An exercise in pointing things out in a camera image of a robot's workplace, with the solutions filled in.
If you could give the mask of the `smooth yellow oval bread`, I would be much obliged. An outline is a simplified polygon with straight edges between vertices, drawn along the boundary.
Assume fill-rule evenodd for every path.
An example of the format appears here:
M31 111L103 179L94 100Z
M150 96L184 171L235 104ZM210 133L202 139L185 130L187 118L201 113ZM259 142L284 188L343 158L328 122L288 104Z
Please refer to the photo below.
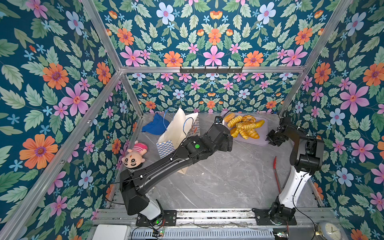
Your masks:
M259 121L254 123L254 128L255 129L261 128L264 124L265 124L265 120L259 120Z

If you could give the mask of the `red silicone tongs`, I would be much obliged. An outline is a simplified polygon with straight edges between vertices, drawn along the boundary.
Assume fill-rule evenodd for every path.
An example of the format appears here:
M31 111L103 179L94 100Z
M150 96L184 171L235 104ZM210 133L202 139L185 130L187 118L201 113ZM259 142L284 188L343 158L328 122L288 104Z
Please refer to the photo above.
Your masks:
M275 180L277 183L278 191L280 194L282 192L282 188L280 185L280 180L279 180L279 176L278 176L278 172L277 172L277 156L275 156L274 161L273 161L273 170L274 170L274 175L275 175Z

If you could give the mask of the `lilac plastic tray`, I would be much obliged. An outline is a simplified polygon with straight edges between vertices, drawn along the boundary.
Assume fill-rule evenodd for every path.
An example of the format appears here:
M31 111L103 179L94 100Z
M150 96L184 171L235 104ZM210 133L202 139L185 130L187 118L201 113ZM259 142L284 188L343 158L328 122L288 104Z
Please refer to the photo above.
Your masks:
M229 112L229 113L224 113L222 112L222 117L225 117L226 115L230 114L230 113L233 113L233 112ZM237 116L245 116L246 114L241 114L241 113L235 113L235 117ZM266 120L265 118L261 118L261 117L255 117L256 118L256 122L259 121L259 120L265 120L265 124L261 127L261 128L257 128L255 129L260 138L259 139L252 139L252 138L248 138L247 140L243 139L242 136L239 134L237 138L234 138L235 141L239 141L239 142L245 142L245 143L249 143L249 144L254 144L254 145L259 145L259 146L266 146L268 144L268 141L267 141L267 133L268 133L268 120ZM224 118L222 120L222 124L224 126L227 127L227 124L225 121L224 121Z

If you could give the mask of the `large braided bread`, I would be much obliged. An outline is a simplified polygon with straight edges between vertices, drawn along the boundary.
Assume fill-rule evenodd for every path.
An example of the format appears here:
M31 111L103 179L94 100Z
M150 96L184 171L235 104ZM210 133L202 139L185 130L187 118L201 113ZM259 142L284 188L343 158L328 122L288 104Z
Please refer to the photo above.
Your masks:
M236 128L239 130L251 130L255 129L256 127L256 124L251 122L240 122L236 124Z

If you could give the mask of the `blue checkered paper bag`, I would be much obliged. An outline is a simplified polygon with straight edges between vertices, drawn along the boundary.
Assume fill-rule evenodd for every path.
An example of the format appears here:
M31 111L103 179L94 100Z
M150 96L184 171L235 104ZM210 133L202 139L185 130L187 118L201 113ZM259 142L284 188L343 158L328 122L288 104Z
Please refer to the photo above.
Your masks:
M180 147L182 141L186 138L200 135L200 120L198 113L186 115L185 112L179 108L167 125L166 115L168 111L169 110L165 111L162 118L162 127L165 127L166 129L156 143L161 159Z

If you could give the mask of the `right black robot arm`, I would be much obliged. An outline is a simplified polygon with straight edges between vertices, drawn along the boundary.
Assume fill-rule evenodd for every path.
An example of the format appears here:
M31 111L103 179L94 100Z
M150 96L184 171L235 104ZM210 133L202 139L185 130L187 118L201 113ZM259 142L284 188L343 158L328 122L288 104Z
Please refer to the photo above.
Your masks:
M325 143L307 135L291 122L290 117L281 118L279 127L267 134L267 140L270 145L277 147L287 140L294 143L290 155L290 175L269 212L269 218L274 224L288 224L294 219L304 186L323 165Z

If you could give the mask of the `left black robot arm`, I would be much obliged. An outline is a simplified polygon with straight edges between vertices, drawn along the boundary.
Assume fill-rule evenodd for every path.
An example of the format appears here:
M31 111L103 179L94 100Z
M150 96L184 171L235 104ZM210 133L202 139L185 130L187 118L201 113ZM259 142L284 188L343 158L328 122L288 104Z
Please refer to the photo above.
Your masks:
M217 151L230 152L232 148L230 130L214 123L205 134L186 138L176 150L148 167L134 172L122 171L120 192L127 214L141 214L149 221L161 219L163 208L157 200L147 196L149 190L173 173L206 160Z

